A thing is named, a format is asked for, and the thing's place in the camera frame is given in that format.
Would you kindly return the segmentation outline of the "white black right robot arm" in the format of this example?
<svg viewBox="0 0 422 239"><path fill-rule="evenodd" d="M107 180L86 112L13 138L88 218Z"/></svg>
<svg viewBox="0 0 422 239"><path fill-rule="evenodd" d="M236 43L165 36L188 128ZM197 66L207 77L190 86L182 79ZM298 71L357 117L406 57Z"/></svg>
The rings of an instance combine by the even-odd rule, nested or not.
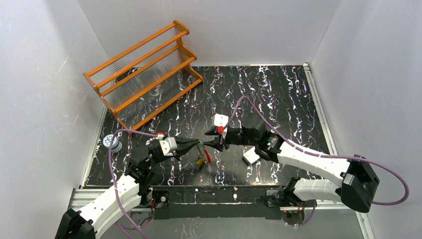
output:
<svg viewBox="0 0 422 239"><path fill-rule="evenodd" d="M219 151L230 145L253 145L261 159L291 165L320 176L320 179L293 177L276 193L270 194L273 204L293 205L310 200L341 202L361 213L369 212L379 185L379 178L364 158L339 159L302 147L267 129L228 128L214 126L205 142Z"/></svg>

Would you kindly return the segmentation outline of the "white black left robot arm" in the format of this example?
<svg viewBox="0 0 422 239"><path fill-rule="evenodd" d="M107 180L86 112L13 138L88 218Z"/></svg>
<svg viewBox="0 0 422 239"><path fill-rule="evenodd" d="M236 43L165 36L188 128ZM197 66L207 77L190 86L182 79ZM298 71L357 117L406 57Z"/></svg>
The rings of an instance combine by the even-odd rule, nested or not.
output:
<svg viewBox="0 0 422 239"><path fill-rule="evenodd" d="M99 239L124 214L140 205L154 176L153 166L179 159L200 140L182 137L154 139L140 158L131 160L124 174L92 202L77 211L69 209L60 221L57 239Z"/></svg>

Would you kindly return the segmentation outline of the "white blue tape roll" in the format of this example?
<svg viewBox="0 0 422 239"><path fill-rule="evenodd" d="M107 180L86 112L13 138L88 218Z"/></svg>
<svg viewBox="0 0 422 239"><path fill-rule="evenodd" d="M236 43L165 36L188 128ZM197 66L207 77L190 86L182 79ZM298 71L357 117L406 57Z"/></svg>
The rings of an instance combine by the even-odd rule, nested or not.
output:
<svg viewBox="0 0 422 239"><path fill-rule="evenodd" d="M106 135L102 140L103 146L110 149L112 153L117 153L122 149L122 143L116 136L113 138L112 134Z"/></svg>

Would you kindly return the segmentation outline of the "white card box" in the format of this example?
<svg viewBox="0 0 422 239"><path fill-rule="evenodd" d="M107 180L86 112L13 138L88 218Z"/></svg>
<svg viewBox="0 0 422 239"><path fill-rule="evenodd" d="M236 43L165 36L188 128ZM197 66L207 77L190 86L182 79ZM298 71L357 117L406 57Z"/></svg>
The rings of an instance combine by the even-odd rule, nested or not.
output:
<svg viewBox="0 0 422 239"><path fill-rule="evenodd" d="M253 165L259 161L260 156L256 154L255 147L252 147L243 154L242 159L246 164Z"/></svg>

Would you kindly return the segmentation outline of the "orange wooden shelf rack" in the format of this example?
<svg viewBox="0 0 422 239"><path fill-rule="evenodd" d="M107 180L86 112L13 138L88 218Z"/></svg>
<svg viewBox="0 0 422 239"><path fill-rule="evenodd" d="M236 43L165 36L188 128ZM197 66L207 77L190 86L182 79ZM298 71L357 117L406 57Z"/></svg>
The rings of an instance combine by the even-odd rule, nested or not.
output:
<svg viewBox="0 0 422 239"><path fill-rule="evenodd" d="M123 128L139 129L203 81L182 40L189 33L174 20L83 74Z"/></svg>

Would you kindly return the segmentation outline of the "aluminium front rail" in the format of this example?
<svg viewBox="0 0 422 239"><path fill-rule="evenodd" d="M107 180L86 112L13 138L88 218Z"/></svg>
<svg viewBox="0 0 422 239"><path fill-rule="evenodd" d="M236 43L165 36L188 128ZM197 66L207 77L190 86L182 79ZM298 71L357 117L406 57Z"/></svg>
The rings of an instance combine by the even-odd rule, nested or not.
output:
<svg viewBox="0 0 422 239"><path fill-rule="evenodd" d="M69 208L79 209L105 192L106 188L75 189ZM281 194L281 187L274 185L264 186L154 186L141 199L141 207L151 206L155 199L157 208L165 208L175 205L248 205L263 203L261 197L271 196L274 199L281 199L276 193ZM350 209L341 201L317 199L317 208L327 209Z"/></svg>

